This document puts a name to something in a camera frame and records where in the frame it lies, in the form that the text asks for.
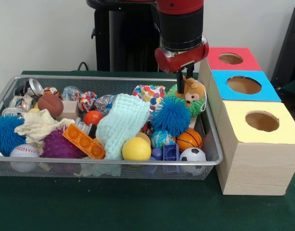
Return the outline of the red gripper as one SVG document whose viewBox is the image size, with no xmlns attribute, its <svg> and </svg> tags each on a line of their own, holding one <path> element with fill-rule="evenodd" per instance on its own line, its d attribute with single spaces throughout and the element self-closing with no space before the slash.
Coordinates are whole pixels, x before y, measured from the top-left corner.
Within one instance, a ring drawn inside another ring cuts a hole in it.
<svg viewBox="0 0 295 231">
<path fill-rule="evenodd" d="M 186 78 L 193 78 L 194 65 L 207 57 L 209 44 L 206 37 L 202 36 L 201 43 L 187 51 L 169 51 L 164 47 L 155 50 L 155 59 L 161 71 L 165 73 L 176 73 L 177 91 L 184 93 L 184 79 L 182 68 L 186 67 Z"/>
</svg>

